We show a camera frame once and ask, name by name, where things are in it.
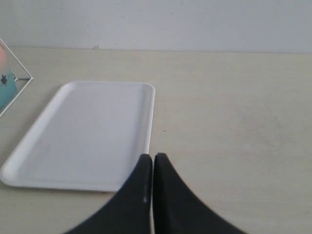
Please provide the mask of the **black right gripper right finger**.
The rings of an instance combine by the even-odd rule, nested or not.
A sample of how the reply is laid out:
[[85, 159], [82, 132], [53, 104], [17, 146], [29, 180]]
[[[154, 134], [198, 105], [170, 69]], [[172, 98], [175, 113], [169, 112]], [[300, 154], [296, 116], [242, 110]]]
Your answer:
[[156, 234], [244, 233], [189, 189], [165, 153], [154, 159], [153, 216]]

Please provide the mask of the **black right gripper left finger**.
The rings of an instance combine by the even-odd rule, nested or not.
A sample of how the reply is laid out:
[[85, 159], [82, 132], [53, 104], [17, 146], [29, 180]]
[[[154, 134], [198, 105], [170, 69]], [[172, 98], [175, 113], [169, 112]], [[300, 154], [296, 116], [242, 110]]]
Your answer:
[[117, 193], [68, 234], [149, 234], [153, 163], [142, 154]]

